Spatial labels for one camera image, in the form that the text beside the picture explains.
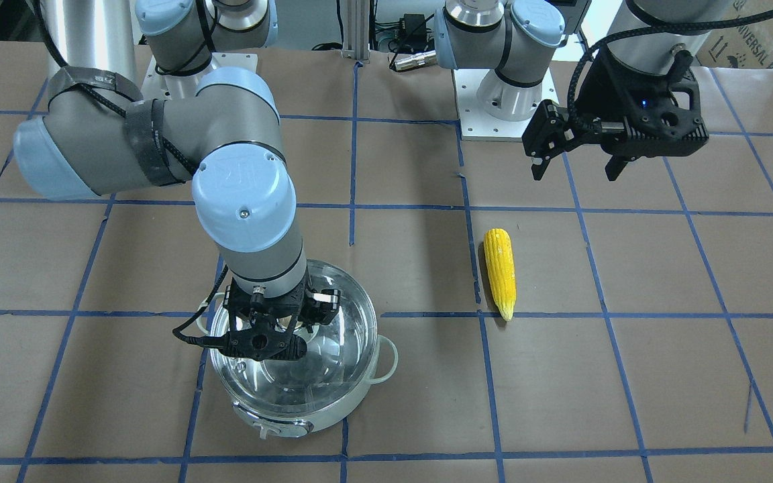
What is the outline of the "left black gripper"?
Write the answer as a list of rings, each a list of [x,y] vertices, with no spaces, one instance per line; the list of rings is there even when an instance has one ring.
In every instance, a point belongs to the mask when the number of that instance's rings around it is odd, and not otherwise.
[[[583,144],[598,144],[602,136],[601,122],[590,115],[572,117],[567,107],[552,100],[540,101],[521,136],[525,155],[533,162],[533,179],[543,180],[552,157]]]

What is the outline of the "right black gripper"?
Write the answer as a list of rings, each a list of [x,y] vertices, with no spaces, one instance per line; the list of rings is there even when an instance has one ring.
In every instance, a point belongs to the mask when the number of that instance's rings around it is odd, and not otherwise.
[[[341,300],[342,291],[339,288],[305,288],[303,306],[299,313],[301,327],[310,329],[314,325],[331,324],[340,311]]]

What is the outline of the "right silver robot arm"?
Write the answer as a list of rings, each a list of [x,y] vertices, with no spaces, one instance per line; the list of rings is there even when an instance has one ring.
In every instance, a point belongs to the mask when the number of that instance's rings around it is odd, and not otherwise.
[[[119,1],[35,1],[55,73],[48,113],[13,137],[19,171],[51,201],[89,199],[149,186],[191,183],[197,216],[239,291],[238,315],[331,323],[338,290],[309,281],[297,226],[297,193],[286,168],[281,119],[266,82],[249,68],[215,63],[227,19],[256,16],[242,46],[266,45],[267,1],[138,1],[135,13],[170,89],[137,86],[130,21]]]

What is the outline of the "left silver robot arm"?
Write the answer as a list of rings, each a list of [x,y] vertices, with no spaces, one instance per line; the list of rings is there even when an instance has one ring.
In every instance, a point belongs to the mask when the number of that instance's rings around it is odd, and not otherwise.
[[[540,180],[550,161],[579,146],[611,156],[609,180],[641,157],[683,157],[709,133],[701,113],[694,55],[728,9],[727,1],[622,1],[607,37],[597,40],[576,92],[539,96],[521,116],[521,141]],[[566,1],[448,1],[433,14],[443,68],[485,68],[498,87],[538,91],[555,49],[576,22]]]

